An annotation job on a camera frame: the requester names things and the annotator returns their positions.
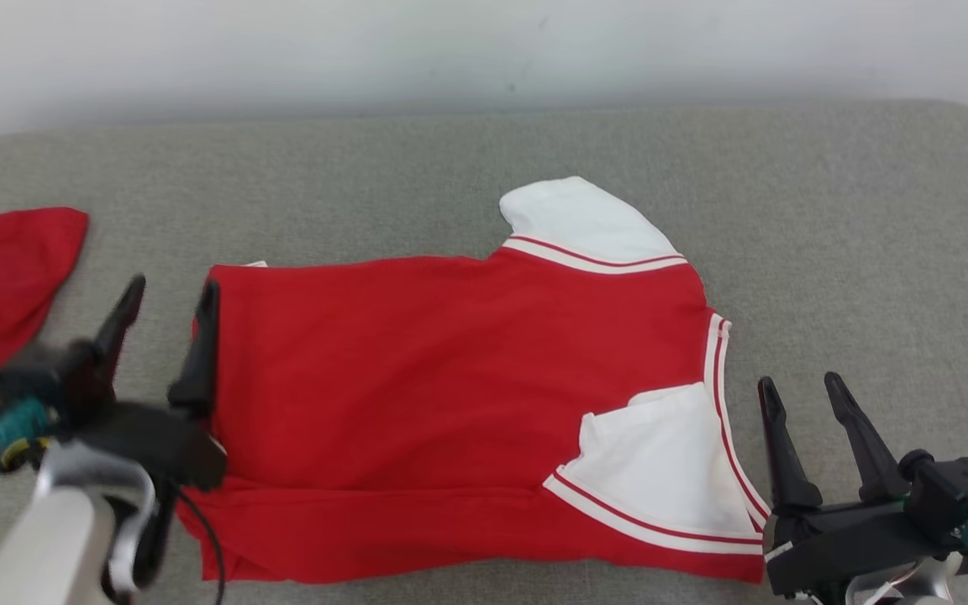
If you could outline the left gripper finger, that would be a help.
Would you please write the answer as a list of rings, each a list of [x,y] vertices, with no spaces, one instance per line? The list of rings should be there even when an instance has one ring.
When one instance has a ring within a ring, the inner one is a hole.
[[[142,273],[131,276],[118,302],[92,338],[92,379],[93,384],[99,388],[113,387],[119,357],[124,347],[124,337],[137,321],[139,307],[145,298],[145,288],[146,278]]]
[[[192,421],[212,416],[218,390],[220,290],[215,280],[205,282],[193,313],[193,334],[183,367],[166,391],[166,401]]]

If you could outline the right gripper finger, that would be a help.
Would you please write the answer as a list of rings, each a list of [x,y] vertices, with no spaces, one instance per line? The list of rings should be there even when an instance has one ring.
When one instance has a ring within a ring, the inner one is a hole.
[[[844,378],[838,372],[826,372],[823,386],[829,395],[834,417],[844,426],[850,443],[850,451],[860,475],[860,501],[864,504],[881,504],[906,497],[911,491],[910,483],[902,477],[895,456],[850,393]]]
[[[787,429],[787,411],[776,384],[769,376],[763,376],[758,380],[757,392],[770,474],[771,510],[773,513],[814,512],[823,505],[823,497],[804,474]]]

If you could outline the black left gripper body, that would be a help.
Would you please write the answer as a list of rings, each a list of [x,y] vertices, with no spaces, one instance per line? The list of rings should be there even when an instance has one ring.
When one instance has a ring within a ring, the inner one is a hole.
[[[223,485],[227,453],[201,424],[171,408],[73,396],[72,436],[178,485],[205,492]]]

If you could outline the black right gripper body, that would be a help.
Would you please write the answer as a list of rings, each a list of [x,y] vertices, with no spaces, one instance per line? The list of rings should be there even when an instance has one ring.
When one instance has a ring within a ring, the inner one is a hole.
[[[773,514],[765,573],[787,600],[948,600],[963,565],[963,497]]]

